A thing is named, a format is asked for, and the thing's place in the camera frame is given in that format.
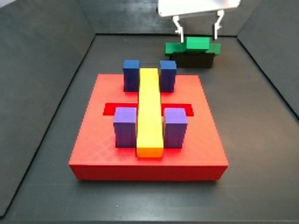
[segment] toy block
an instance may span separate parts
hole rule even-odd
[[[137,147],[137,108],[117,108],[115,113],[117,147]]]
[[[183,108],[166,108],[163,115],[165,148],[182,148],[187,130],[187,115]]]
[[[185,43],[166,43],[165,45],[165,55],[170,56],[173,53],[185,52]]]
[[[177,75],[177,64],[173,60],[161,61],[161,91],[162,93],[174,92]]]
[[[123,74],[100,74],[70,158],[79,180],[210,181],[229,168],[229,160],[198,75],[177,75],[175,91],[162,93],[163,104],[191,104],[182,149],[165,149],[163,158],[139,158],[135,148],[117,148],[114,116],[102,115],[107,102],[137,103],[125,93]]]
[[[207,53],[215,53],[217,55],[221,55],[221,43],[210,44],[210,50]]]
[[[211,68],[215,53],[211,52],[175,52],[171,60],[182,68]]]
[[[206,53],[211,49],[211,38],[187,37],[186,52]]]
[[[165,138],[157,68],[141,69],[138,101],[137,155],[139,158],[161,158],[165,153]]]
[[[138,92],[141,60],[126,59],[123,70],[125,70],[125,91]]]

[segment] yellow bar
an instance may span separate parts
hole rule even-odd
[[[138,99],[137,155],[161,158],[165,154],[162,99],[157,68],[141,68]]]

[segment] green block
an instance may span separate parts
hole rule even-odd
[[[217,55],[221,55],[221,44],[210,44],[210,50],[207,51],[207,53],[215,53]]]
[[[166,43],[165,46],[165,55],[170,56],[174,53],[185,52],[185,44],[183,43]]]
[[[187,37],[186,52],[206,53],[211,49],[211,38]]]

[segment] red block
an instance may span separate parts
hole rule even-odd
[[[123,75],[102,74],[70,158],[80,180],[218,180],[229,167],[210,106],[197,75],[177,75],[175,90],[162,103],[191,104],[182,149],[165,149],[163,158],[139,158],[137,149],[117,148],[114,116],[103,115],[107,102],[138,103],[138,93],[125,92]]]

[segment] purple block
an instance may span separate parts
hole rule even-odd
[[[137,147],[137,108],[117,108],[115,113],[117,147]]]
[[[187,130],[187,115],[185,108],[166,108],[163,114],[163,147],[182,148]]]

